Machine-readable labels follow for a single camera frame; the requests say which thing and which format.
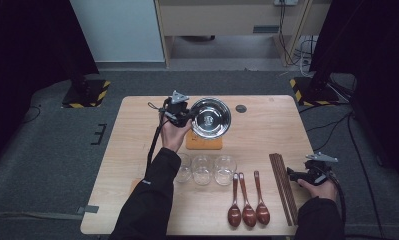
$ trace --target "wooden chopsticks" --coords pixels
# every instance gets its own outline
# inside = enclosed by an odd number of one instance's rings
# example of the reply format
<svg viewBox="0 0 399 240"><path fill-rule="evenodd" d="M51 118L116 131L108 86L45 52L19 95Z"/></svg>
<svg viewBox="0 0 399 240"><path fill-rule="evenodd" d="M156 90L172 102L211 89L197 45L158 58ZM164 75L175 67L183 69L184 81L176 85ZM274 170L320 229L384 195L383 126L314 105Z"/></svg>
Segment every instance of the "wooden chopsticks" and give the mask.
<svg viewBox="0 0 399 240"><path fill-rule="evenodd" d="M273 153L270 154L270 161L276 178L284 214L286 215L287 224L289 226L298 225L298 209L293 197L292 188L290 187L283 158L280 154Z"/></svg>

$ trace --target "stainless steel bowl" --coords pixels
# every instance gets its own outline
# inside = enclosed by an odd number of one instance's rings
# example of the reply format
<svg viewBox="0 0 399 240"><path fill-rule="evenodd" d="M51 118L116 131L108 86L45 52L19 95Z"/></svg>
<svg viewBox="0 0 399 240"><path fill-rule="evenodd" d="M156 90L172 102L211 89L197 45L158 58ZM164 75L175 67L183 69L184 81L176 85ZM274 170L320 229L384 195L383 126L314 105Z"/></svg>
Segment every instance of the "stainless steel bowl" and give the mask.
<svg viewBox="0 0 399 240"><path fill-rule="evenodd" d="M191 109L197 112L192 122L193 132L204 139L219 138L230 127L230 109L219 99L202 98Z"/></svg>

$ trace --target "black curtain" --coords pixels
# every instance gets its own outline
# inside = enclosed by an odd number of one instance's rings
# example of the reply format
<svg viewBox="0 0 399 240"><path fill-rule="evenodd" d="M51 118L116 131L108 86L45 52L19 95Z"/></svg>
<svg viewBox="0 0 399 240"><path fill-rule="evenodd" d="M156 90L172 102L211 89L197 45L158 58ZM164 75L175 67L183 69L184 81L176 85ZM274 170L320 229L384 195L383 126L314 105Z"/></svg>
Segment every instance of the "black curtain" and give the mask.
<svg viewBox="0 0 399 240"><path fill-rule="evenodd" d="M0 0L0 152L37 90L98 73L68 0Z"/></svg>
<svg viewBox="0 0 399 240"><path fill-rule="evenodd" d="M352 73L352 105L381 164L399 172L399 0L333 0L311 71Z"/></svg>

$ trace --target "wooden spoon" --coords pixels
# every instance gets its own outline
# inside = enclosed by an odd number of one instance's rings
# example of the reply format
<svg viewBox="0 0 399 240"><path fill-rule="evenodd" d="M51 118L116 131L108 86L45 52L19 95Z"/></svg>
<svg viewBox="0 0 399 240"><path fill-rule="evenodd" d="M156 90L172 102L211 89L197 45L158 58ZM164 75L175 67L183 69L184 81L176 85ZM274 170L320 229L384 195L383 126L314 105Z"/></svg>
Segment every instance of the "wooden spoon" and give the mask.
<svg viewBox="0 0 399 240"><path fill-rule="evenodd" d="M239 173L240 187L242 188L243 198L245 199L245 207L243 208L242 218L245 224L249 227L254 227L256 224L256 214L251 205L249 204L246 195L245 177L243 173Z"/></svg>
<svg viewBox="0 0 399 240"><path fill-rule="evenodd" d="M233 205L231 205L230 209L228 210L227 218L228 222L233 227L238 227L240 222L242 221L242 215L240 213L240 209L237 206L237 182L238 182L238 175L235 173L233 175Z"/></svg>
<svg viewBox="0 0 399 240"><path fill-rule="evenodd" d="M258 206L256 207L256 218L258 222L267 225L270 222L270 211L265 206L261 195L261 184L259 182L259 172L254 172L256 189L258 190Z"/></svg>

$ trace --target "white cabinet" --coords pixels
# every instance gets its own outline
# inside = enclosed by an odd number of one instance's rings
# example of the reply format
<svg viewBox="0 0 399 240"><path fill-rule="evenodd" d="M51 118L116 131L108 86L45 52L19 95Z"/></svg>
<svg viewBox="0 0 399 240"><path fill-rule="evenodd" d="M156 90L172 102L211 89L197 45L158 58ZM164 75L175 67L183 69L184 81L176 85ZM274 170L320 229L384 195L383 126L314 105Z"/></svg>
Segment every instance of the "white cabinet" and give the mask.
<svg viewBox="0 0 399 240"><path fill-rule="evenodd" d="M165 62L154 0L71 0L96 62Z"/></svg>

